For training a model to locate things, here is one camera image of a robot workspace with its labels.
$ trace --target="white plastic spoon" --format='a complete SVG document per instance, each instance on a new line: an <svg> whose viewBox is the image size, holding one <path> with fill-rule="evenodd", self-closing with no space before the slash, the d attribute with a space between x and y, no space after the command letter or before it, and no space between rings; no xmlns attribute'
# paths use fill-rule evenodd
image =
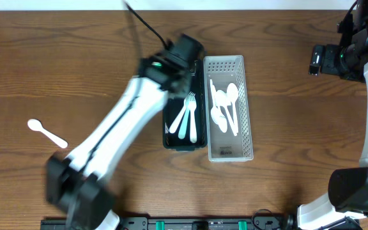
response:
<svg viewBox="0 0 368 230"><path fill-rule="evenodd" d="M39 132L45 134L50 140L52 140L59 147L61 147L61 148L68 147L68 143L64 139L56 136L55 134L51 133L50 131L48 131L46 129L44 129L43 126L42 126L42 123L40 121L38 121L37 119L30 119L28 121L28 127L33 131L39 131Z"/></svg>
<svg viewBox="0 0 368 230"><path fill-rule="evenodd" d="M215 86L212 83L212 79L210 79L210 88L211 88L211 97L212 97L212 104L213 107L211 108L211 117L215 124L220 127L221 132L226 133L228 130L227 119L222 114L219 106L216 105L215 95L217 92L215 91Z"/></svg>
<svg viewBox="0 0 368 230"><path fill-rule="evenodd" d="M233 104L233 118L234 118L234 126L235 126L235 132L238 133L238 117L236 115L236 107L235 102L238 99L238 88L235 86L234 83L230 83L227 88L227 96L228 99Z"/></svg>
<svg viewBox="0 0 368 230"><path fill-rule="evenodd" d="M229 111L227 108L228 105L231 105L231 101L229 101L227 94L224 93L222 90L217 91L217 94L215 95L215 99L216 99L216 103L225 109L229 126L231 127L231 130L233 131L234 136L236 136L237 133L235 132L234 122L231 118L231 115L229 115Z"/></svg>

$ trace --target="black plastic tray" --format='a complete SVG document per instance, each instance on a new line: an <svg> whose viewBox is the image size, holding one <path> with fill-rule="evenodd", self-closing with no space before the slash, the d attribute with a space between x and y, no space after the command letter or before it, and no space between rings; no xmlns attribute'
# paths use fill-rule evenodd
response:
<svg viewBox="0 0 368 230"><path fill-rule="evenodd" d="M173 123L177 114L183 107L183 99L169 99L163 109L163 145L166 149L177 151L194 151L197 148L203 148L207 145L207 126L205 113L205 89L204 89L204 68L203 62L195 62L195 70L192 73L191 92L195 93L197 109L194 111L195 127L197 128L197 142L190 141L190 121L187 123L187 133L184 139L178 138L177 132L170 134L168 128Z"/></svg>

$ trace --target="wood grain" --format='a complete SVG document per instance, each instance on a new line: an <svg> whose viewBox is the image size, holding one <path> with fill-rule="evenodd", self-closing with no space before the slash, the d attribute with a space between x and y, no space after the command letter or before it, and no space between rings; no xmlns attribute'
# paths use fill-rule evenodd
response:
<svg viewBox="0 0 368 230"><path fill-rule="evenodd" d="M140 14L165 38L186 33L208 55L243 55L254 160L212 164L207 148L166 150L158 114L109 185L125 211L154 217L291 211L325 193L335 169L358 165L365 85L307 75L312 46L339 41L335 23L343 11ZM146 55L161 48L137 26ZM43 196L43 165L57 147L26 121L40 119L69 142L69 151L110 111L136 66L122 11L0 12L0 229L38 229L40 219L63 216ZM368 229L368 220L362 225Z"/></svg>

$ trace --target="plastic fork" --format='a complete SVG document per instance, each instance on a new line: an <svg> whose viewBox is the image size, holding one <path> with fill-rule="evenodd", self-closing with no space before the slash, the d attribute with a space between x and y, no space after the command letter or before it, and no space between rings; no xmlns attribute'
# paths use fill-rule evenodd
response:
<svg viewBox="0 0 368 230"><path fill-rule="evenodd" d="M186 110L185 110L184 118L183 118L183 121L181 122L180 130L178 131L178 138L180 139L184 139L185 134L187 133L188 114L190 113L190 109L188 108L188 106L190 105L191 97L193 95L194 93L190 92L187 96L187 101L185 105Z"/></svg>
<svg viewBox="0 0 368 230"><path fill-rule="evenodd" d="M194 111L197 108L196 102L196 94L193 94L190 97L190 103L188 104L188 108L190 109L191 116L190 116L190 141L192 143L197 142L197 128L196 128L196 119L194 117Z"/></svg>
<svg viewBox="0 0 368 230"><path fill-rule="evenodd" d="M176 116L176 119L174 119L174 121L172 122L169 132L170 134L173 134L177 131L178 125L180 124L181 119L183 118L184 112L186 110L186 108L188 107L188 103L189 103L189 98L190 98L190 94L188 94L185 98L184 98L184 104L183 104L183 108L181 109L181 111L178 113L178 115Z"/></svg>

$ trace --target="white plastic basket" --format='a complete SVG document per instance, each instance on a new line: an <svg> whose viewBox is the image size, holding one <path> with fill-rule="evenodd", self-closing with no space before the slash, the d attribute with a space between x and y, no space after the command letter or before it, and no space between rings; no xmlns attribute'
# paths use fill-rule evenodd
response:
<svg viewBox="0 0 368 230"><path fill-rule="evenodd" d="M227 91L230 83L238 88L238 99L235 102L238 117L238 134L234 136L230 125L226 133L211 118L213 107L210 79L215 89ZM252 134L250 131L248 94L245 83L243 56L208 56L204 58L204 86L206 99L206 120L208 134L208 157L212 162L243 162L254 158ZM233 106L227 107L233 114ZM226 117L225 110L220 108Z"/></svg>

